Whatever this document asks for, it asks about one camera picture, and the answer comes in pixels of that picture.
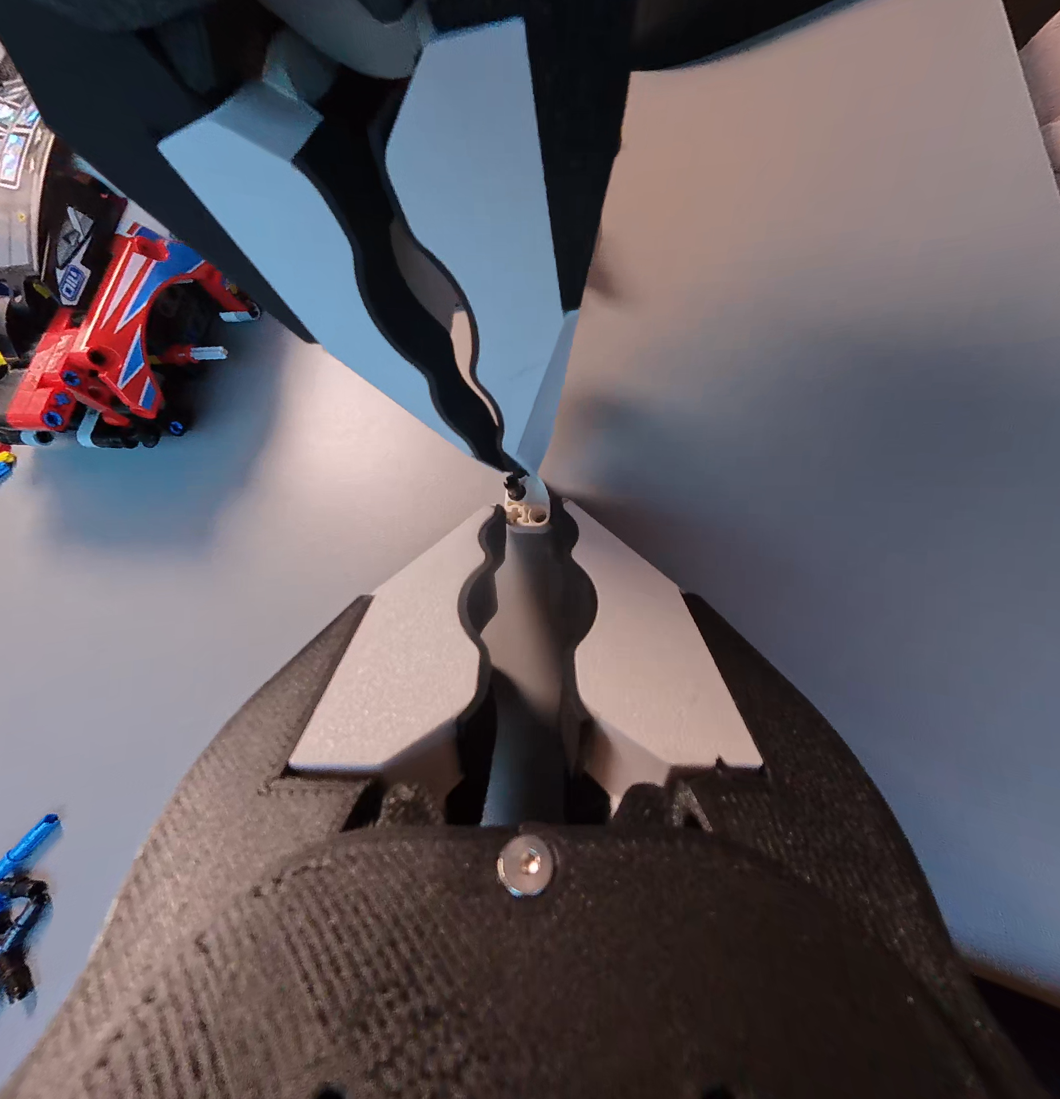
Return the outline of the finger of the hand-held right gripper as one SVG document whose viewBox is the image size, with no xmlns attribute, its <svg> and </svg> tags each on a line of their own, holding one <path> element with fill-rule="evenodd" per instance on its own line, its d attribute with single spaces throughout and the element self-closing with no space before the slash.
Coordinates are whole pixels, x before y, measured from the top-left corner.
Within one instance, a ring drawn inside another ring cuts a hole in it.
<svg viewBox="0 0 1060 1099">
<path fill-rule="evenodd" d="M 579 313 L 562 307 L 523 19 L 432 35 L 386 169 L 409 288 L 454 337 L 464 379 L 475 366 L 507 453 L 539 474 Z"/>
<path fill-rule="evenodd" d="M 475 460 L 523 473 L 446 322 L 401 269 L 369 135 L 250 81 L 157 147 L 330 355 Z"/>
</svg>

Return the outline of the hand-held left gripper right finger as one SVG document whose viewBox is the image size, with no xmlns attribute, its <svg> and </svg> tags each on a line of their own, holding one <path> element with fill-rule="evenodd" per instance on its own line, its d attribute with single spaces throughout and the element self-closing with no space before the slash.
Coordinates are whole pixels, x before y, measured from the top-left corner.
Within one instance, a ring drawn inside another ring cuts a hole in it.
<svg viewBox="0 0 1060 1099">
<path fill-rule="evenodd" d="M 570 813 L 635 787 L 765 761 L 682 590 L 568 499 L 553 499 L 553 639 Z"/>
</svg>

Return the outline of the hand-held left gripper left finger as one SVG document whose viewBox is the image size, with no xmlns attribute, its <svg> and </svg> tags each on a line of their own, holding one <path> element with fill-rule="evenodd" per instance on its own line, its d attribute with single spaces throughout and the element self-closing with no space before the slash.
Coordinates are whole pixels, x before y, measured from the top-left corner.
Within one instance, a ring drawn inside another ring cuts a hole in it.
<svg viewBox="0 0 1060 1099">
<path fill-rule="evenodd" d="M 290 771 L 415 784 L 445 804 L 468 769 L 458 731 L 491 677 L 482 631 L 506 531 L 499 507 L 482 508 L 376 589 Z"/>
</svg>

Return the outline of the lego race car model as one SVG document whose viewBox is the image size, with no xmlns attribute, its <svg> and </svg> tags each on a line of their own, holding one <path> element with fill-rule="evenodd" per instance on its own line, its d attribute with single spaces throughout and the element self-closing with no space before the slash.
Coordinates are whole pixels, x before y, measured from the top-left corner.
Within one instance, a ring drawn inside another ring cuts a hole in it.
<svg viewBox="0 0 1060 1099">
<path fill-rule="evenodd" d="M 0 42 L 0 443 L 149 448 L 260 307 L 48 127 Z"/>
</svg>

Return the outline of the white lego liftarm piece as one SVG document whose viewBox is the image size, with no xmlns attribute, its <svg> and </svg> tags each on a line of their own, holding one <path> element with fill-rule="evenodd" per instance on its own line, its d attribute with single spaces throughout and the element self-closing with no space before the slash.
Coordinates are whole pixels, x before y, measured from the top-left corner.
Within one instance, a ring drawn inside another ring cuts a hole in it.
<svg viewBox="0 0 1060 1099">
<path fill-rule="evenodd" d="M 528 529 L 529 531 L 538 531 L 539 529 L 548 529 L 551 523 L 551 497 L 549 489 L 542 481 L 542 478 L 535 474 L 531 474 L 533 489 L 531 492 L 531 498 L 528 503 L 531 506 L 522 507 L 505 507 L 507 502 L 504 497 L 504 511 L 506 517 L 506 522 L 510 528 Z"/>
</svg>

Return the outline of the cluster of blue black pins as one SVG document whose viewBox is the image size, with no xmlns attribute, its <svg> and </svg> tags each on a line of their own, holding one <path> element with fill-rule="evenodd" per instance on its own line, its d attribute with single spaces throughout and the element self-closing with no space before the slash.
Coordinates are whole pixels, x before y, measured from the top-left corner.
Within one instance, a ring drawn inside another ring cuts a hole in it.
<svg viewBox="0 0 1060 1099">
<path fill-rule="evenodd" d="M 43 815 L 0 858 L 0 1006 L 34 992 L 29 950 L 35 928 L 51 910 L 51 886 L 35 867 L 62 831 L 56 813 Z"/>
</svg>

